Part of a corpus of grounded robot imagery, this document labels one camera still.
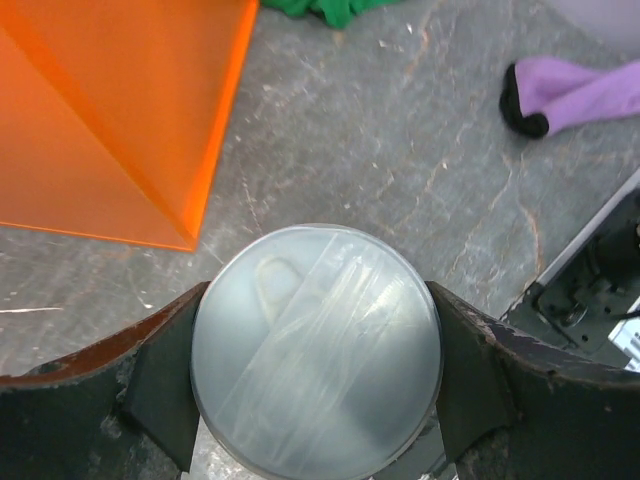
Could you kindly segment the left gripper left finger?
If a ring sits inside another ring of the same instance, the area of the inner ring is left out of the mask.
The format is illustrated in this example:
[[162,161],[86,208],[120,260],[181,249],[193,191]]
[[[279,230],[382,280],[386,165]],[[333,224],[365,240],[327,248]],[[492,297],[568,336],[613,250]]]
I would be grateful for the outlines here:
[[200,414],[190,380],[206,283],[20,376],[1,378],[4,479],[178,479]]

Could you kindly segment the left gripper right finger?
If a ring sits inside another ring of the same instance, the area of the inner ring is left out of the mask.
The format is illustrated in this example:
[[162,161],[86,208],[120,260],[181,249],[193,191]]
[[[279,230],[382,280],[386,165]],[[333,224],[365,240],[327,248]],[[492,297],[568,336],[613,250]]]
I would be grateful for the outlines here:
[[639,376],[572,355],[436,282],[437,415],[461,479],[636,479]]

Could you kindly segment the green label noodle cup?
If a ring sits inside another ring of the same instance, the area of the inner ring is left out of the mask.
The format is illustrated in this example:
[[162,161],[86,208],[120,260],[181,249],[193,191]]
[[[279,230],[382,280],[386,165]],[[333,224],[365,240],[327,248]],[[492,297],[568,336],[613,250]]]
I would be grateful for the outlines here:
[[267,234],[211,281],[194,321],[201,417],[268,479],[366,479],[398,459],[435,408],[435,302],[383,241],[340,225]]

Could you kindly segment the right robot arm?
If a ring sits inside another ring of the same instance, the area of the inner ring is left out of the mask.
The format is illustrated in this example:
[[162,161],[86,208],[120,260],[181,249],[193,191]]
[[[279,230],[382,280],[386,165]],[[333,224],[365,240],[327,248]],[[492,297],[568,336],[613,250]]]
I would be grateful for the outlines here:
[[639,173],[501,320],[574,355],[639,371]]

